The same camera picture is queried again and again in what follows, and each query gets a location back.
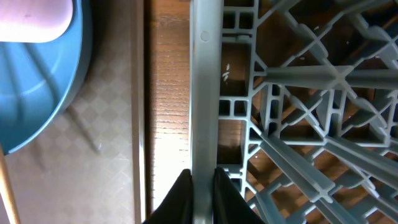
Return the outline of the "grey dishwasher rack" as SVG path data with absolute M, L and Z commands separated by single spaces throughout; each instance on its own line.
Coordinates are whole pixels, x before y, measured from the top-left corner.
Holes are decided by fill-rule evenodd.
M 192 1 L 193 221 L 397 221 L 397 2 Z

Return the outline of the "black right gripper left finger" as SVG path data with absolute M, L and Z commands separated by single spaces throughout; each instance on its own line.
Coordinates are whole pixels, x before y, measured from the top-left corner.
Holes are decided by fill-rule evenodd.
M 143 224 L 192 224 L 192 222 L 192 175 L 189 169 L 184 169 L 162 203 Z

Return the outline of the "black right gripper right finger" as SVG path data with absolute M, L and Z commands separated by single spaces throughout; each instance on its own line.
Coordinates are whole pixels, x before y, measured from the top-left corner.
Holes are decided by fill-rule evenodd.
M 250 209 L 224 169 L 217 167 L 213 187 L 213 222 L 217 224 L 264 224 Z

